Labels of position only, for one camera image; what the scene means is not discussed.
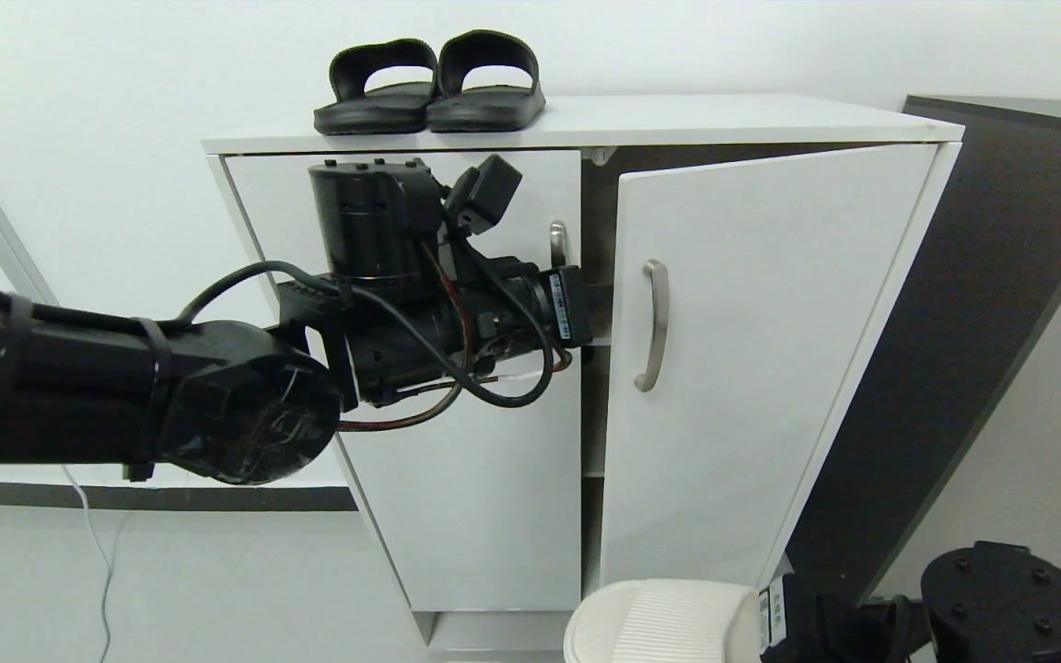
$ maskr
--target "white cabinet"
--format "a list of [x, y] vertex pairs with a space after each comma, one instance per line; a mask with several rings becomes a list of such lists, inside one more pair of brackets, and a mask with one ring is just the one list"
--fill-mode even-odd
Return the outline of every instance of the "white cabinet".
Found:
[[[770, 578], [935, 154], [888, 145], [620, 178], [602, 582]], [[654, 297], [668, 299], [664, 347]], [[651, 352], [660, 371], [643, 391]]]
[[[766, 579], [961, 132], [779, 94], [574, 97], [547, 100], [517, 134], [324, 137], [298, 125], [204, 145], [249, 260], [327, 269], [309, 164], [420, 156], [449, 184], [498, 152], [522, 186], [477, 248], [546, 265], [547, 227], [560, 221], [569, 261], [582, 254], [586, 280], [611, 290], [611, 306], [594, 311], [606, 320], [598, 344], [611, 347], [557, 374], [533, 407], [464, 397], [432, 423], [346, 437], [348, 478], [397, 582], [414, 611], [445, 613], [430, 642], [455, 649], [468, 647], [467, 625], [494, 633], [506, 632], [495, 620], [559, 623], [580, 598], [581, 528], [596, 541], [587, 588], [646, 576]], [[660, 265], [653, 278], [646, 263]], [[654, 289], [662, 272], [666, 297]], [[660, 303], [666, 343], [651, 362]], [[649, 387], [638, 378], [651, 364], [660, 370]], [[581, 418], [593, 437], [584, 478]], [[328, 456], [307, 470], [311, 482], [341, 477]], [[581, 524], [584, 482], [603, 511]], [[464, 612], [475, 610], [493, 613]]]
[[[359, 155], [359, 160], [418, 157], [442, 184], [480, 163], [472, 152]], [[522, 172], [502, 222], [471, 240], [487, 256], [551, 264], [551, 226], [561, 222], [578, 261], [578, 150], [506, 152]], [[247, 156], [227, 160], [264, 259], [329, 272], [307, 169], [354, 155]], [[502, 373], [541, 366], [538, 355]], [[499, 383], [518, 395], [533, 381]], [[420, 395], [395, 406], [361, 406], [346, 419], [383, 421], [417, 415], [441, 398]], [[580, 374], [557, 373], [535, 404], [500, 409], [460, 395], [446, 415], [416, 428], [348, 433], [346, 452], [369, 501], [414, 610], [569, 610], [580, 599]], [[295, 479], [337, 477], [336, 454], [321, 454]]]

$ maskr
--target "metal handle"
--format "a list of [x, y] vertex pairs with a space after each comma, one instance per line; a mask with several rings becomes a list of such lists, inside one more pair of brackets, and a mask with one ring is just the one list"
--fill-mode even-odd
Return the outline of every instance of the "metal handle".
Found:
[[645, 394], [658, 383], [661, 361], [666, 355], [666, 335], [669, 332], [669, 272], [656, 260], [645, 261], [645, 276], [653, 286], [653, 335], [649, 337], [649, 359], [645, 372], [638, 374], [632, 385]]
[[562, 221], [551, 222], [551, 267], [568, 264], [568, 227]]

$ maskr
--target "pair of slippers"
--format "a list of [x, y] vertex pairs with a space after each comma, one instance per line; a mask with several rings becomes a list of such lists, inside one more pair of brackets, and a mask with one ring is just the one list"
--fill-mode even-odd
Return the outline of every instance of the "pair of slippers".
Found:
[[[488, 85], [464, 89], [480, 67], [518, 67], [530, 87]], [[389, 67], [427, 67], [431, 83], [397, 83], [366, 90], [371, 74]], [[448, 41], [439, 59], [429, 43], [399, 38], [345, 50], [330, 63], [336, 102], [313, 110], [313, 128], [325, 136], [523, 129], [547, 105], [539, 89], [539, 60], [509, 34], [467, 32]]]

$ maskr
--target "black stripe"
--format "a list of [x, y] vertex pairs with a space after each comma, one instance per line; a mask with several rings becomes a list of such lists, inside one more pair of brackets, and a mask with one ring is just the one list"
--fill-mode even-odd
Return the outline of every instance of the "black stripe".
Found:
[[[92, 508], [123, 511], [358, 511], [350, 488], [128, 488], [85, 486]], [[0, 484], [0, 505], [80, 508], [71, 486]]]
[[966, 125], [964, 146], [787, 545], [796, 570], [855, 601], [1061, 302], [1061, 118], [919, 97], [904, 112]]

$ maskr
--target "open cabinet door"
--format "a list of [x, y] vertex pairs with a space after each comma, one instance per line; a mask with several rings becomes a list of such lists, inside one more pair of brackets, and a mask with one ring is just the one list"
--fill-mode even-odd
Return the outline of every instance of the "open cabinet door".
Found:
[[930, 219], [936, 150], [620, 178], [602, 582], [767, 583]]

